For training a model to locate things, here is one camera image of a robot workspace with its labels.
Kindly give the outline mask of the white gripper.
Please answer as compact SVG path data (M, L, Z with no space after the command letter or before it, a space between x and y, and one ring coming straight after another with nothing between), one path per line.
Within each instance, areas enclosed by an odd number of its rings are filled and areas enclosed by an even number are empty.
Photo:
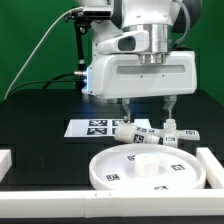
M176 95L191 94L196 87L195 53L172 51L162 64L141 64L136 54L102 56L88 67L82 93L101 99L165 96L163 109L171 119ZM121 103L123 120L130 123L130 100L122 99Z

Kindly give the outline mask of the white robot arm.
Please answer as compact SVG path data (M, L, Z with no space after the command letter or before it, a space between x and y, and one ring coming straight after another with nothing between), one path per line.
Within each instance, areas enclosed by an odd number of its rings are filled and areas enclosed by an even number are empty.
M93 31L92 62L82 93L98 102L177 97L197 87L195 53L182 45L202 0L78 0Z

